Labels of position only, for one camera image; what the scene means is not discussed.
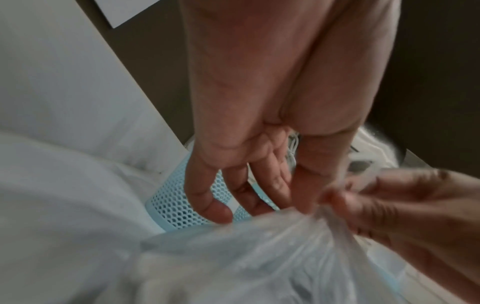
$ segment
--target brown wall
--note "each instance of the brown wall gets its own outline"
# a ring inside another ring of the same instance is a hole
[[[181,141],[193,134],[176,0],[116,29],[77,0]],[[403,0],[398,37],[370,120],[428,164],[480,177],[480,1]]]
[[[184,30],[176,0],[161,0],[112,29],[94,0],[77,0],[183,143],[194,133]]]

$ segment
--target hand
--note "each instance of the hand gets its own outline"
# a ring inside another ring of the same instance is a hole
[[[182,0],[195,145],[185,193],[217,223],[232,212],[210,192],[222,170],[252,215],[271,211],[250,168],[280,208],[312,210],[378,90],[400,0]],[[291,179],[288,134],[303,137]]]
[[[337,193],[331,203],[354,233],[394,250],[465,301],[480,301],[480,180],[388,170],[360,195]]]

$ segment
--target light blue plastic basket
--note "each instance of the light blue plastic basket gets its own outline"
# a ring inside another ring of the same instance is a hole
[[[185,168],[189,158],[190,155],[178,165],[163,186],[145,203],[149,215],[165,231],[209,223],[190,207],[184,192]],[[274,206],[257,184],[253,185],[253,188],[266,203]],[[213,196],[224,204],[227,204],[232,197],[220,172],[216,175],[211,191]],[[233,220],[240,221],[248,217],[250,215],[240,206],[233,215]]]

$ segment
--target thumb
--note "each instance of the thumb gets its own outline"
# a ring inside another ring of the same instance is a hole
[[[333,196],[338,216],[356,226],[410,238],[433,239],[439,233],[439,214],[432,204],[385,201],[351,192]]]

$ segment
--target translucent plastic bag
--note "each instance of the translucent plastic bag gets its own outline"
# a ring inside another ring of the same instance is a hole
[[[156,236],[97,303],[389,304],[346,225],[327,207]]]

